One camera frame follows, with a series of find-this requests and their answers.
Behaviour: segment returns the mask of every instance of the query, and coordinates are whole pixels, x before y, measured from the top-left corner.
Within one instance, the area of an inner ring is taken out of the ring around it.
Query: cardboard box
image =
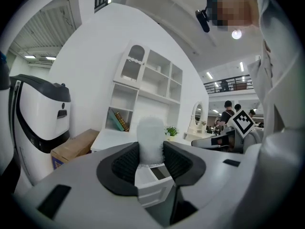
[[[55,170],[78,156],[87,154],[98,134],[98,131],[89,129],[51,150],[53,169]]]

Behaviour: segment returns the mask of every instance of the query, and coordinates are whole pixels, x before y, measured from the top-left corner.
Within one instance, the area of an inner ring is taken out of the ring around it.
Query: round ceiling light
[[[240,30],[235,30],[232,32],[232,37],[234,39],[240,39],[242,37],[242,32]]]

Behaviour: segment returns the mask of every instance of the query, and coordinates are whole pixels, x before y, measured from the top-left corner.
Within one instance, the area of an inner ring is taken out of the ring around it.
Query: gray floor
[[[146,211],[163,227],[168,227],[170,225],[175,189],[176,188],[173,186],[164,202],[146,208]]]

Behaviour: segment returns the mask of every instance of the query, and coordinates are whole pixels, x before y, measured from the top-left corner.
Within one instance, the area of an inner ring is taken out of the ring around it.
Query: blue label on box
[[[54,158],[52,156],[52,164],[53,164],[53,169],[57,169],[59,166],[63,165],[64,163],[62,161],[60,161],[59,159],[57,158]]]

